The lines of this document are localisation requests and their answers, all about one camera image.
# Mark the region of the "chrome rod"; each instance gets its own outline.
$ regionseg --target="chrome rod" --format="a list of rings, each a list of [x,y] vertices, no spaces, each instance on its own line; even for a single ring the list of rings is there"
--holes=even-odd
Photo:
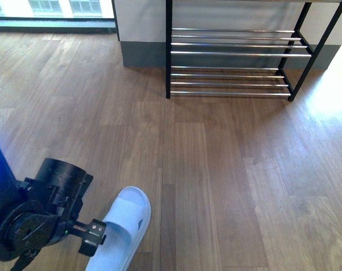
[[[172,42],[172,46],[208,46],[208,47],[245,47],[245,48],[308,48],[306,45],[282,45],[282,44],[242,44],[242,43],[193,43],[193,42]]]
[[[173,55],[223,55],[223,56],[273,56],[277,58],[311,58],[309,54],[254,54],[254,53],[221,53],[221,52],[186,52],[171,51]]]
[[[236,67],[192,67],[192,66],[171,66],[171,68],[174,69],[235,69],[235,70],[241,70],[241,71],[261,71],[261,72],[267,72],[267,71],[278,71],[278,68],[236,68]]]
[[[237,33],[295,33],[294,30],[248,30],[248,29],[210,29],[210,28],[172,28],[175,31],[237,32]]]
[[[199,82],[171,82],[171,85],[184,88],[198,86],[200,88],[212,88],[214,86],[244,86],[244,87],[268,87],[268,88],[287,88],[284,84],[235,84],[235,83],[199,83]]]
[[[290,93],[240,93],[240,92],[216,92],[216,91],[171,91],[175,95],[208,95],[208,96],[246,96],[246,97],[275,97],[288,98]]]
[[[284,76],[281,75],[273,75],[273,76],[256,76],[256,75],[200,75],[200,74],[185,74],[185,73],[171,73],[171,76],[174,77],[211,77],[211,78],[265,78],[265,79],[283,79]]]
[[[215,40],[299,41],[301,38],[172,35],[173,38],[213,38]]]

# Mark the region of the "gray baseboard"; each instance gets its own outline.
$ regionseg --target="gray baseboard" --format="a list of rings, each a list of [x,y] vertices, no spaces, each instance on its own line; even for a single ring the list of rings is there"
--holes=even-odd
[[[165,66],[165,43],[164,42],[125,42],[121,41],[122,57],[125,67],[164,67]],[[313,69],[327,69],[339,45],[325,45],[313,65]],[[265,53],[283,53],[282,51],[263,51]],[[293,51],[293,54],[304,54],[305,50]],[[286,68],[305,68],[308,58],[288,58]],[[253,58],[247,56],[192,56],[175,55],[173,65],[201,66],[201,67],[252,67],[270,68],[277,67],[280,58]]]

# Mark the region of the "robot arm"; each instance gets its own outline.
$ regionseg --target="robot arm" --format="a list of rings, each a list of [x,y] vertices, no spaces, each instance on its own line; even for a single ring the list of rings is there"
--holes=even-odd
[[[12,271],[23,270],[42,247],[70,234],[82,238],[79,253],[93,256],[106,224],[77,221],[92,180],[81,168],[47,158],[35,179],[17,181],[0,151],[0,261],[19,257]]]

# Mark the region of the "black cylinder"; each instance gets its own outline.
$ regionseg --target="black cylinder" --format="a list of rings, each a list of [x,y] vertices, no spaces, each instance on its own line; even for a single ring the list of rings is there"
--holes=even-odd
[[[86,172],[60,160],[46,158],[39,169],[36,180],[48,185],[59,186],[59,194],[75,198],[84,183]]]

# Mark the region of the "white slipper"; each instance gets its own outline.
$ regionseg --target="white slipper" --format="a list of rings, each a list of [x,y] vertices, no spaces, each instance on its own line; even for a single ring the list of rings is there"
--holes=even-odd
[[[107,224],[103,245],[90,258],[86,271],[126,271],[147,230],[151,205],[139,188],[124,188],[103,221]]]

